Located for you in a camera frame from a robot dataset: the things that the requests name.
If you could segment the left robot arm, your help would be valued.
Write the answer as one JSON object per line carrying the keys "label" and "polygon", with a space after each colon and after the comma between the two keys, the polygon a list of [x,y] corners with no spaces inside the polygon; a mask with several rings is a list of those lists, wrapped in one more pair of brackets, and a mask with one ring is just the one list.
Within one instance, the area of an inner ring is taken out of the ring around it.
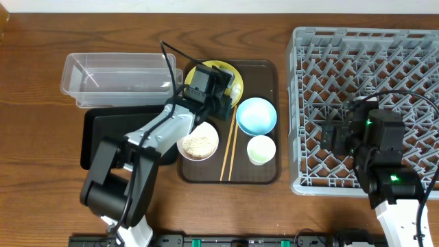
{"label": "left robot arm", "polygon": [[99,143],[80,202],[107,223],[122,246],[148,246],[153,230],[145,212],[152,199],[159,161],[208,117],[225,120],[235,74],[224,66],[198,63],[191,83],[175,88],[163,111],[120,139]]}

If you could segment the light blue bowl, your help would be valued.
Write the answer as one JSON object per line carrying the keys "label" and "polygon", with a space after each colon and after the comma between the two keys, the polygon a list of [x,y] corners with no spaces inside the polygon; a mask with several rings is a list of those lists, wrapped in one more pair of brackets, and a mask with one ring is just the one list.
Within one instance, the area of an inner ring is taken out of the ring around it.
{"label": "light blue bowl", "polygon": [[238,106],[236,118],[239,128],[247,135],[265,135],[274,129],[277,112],[268,100],[252,97]]}

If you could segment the yellow plate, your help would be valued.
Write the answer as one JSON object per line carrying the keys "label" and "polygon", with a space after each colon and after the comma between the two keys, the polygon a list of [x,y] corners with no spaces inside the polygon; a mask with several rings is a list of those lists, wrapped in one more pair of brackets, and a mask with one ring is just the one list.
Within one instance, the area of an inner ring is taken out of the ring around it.
{"label": "yellow plate", "polygon": [[[231,96],[231,98],[232,98],[232,105],[231,106],[233,107],[234,105],[236,105],[237,102],[239,101],[239,99],[240,99],[240,97],[242,95],[243,89],[244,89],[244,83],[243,83],[242,77],[239,74],[239,72],[237,71],[237,69],[234,68],[234,66],[232,66],[231,64],[228,64],[227,62],[222,62],[222,61],[218,61],[218,60],[210,60],[210,61],[206,61],[206,62],[198,62],[197,65],[198,64],[205,64],[208,67],[212,67],[213,65],[215,65],[216,67],[221,67],[223,69],[227,69],[227,70],[233,72],[233,74],[235,75],[235,79],[234,79],[234,81],[232,83],[231,89],[227,89],[226,90],[226,94]],[[187,98],[187,87],[189,86],[190,80],[193,77],[193,74],[194,74],[194,71],[195,71],[195,67],[192,68],[192,70],[190,70],[190,72],[189,72],[189,74],[187,76],[187,79],[185,81],[185,88],[183,89],[183,97],[185,99],[187,99],[187,100],[189,100]]]}

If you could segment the white cup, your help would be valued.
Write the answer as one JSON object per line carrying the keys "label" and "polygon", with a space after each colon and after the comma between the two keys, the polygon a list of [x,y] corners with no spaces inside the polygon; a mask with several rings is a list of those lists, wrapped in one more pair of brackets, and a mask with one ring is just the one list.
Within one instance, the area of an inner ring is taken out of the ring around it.
{"label": "white cup", "polygon": [[253,165],[264,165],[274,158],[276,144],[268,136],[255,136],[248,142],[247,153]]}

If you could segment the white bowl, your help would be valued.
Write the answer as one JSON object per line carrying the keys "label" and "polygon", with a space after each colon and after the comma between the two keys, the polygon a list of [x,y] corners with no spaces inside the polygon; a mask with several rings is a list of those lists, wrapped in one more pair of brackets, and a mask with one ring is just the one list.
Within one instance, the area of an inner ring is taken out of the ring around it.
{"label": "white bowl", "polygon": [[201,123],[177,142],[178,151],[191,161],[208,159],[215,153],[218,145],[217,130],[208,122]]}

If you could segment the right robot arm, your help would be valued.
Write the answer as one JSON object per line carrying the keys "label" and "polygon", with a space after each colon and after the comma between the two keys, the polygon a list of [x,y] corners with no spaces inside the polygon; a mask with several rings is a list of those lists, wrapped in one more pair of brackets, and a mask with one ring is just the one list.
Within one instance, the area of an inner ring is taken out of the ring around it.
{"label": "right robot arm", "polygon": [[424,190],[417,172],[403,164],[405,124],[376,100],[353,102],[345,121],[322,124],[320,147],[353,160],[389,246],[432,246]]}

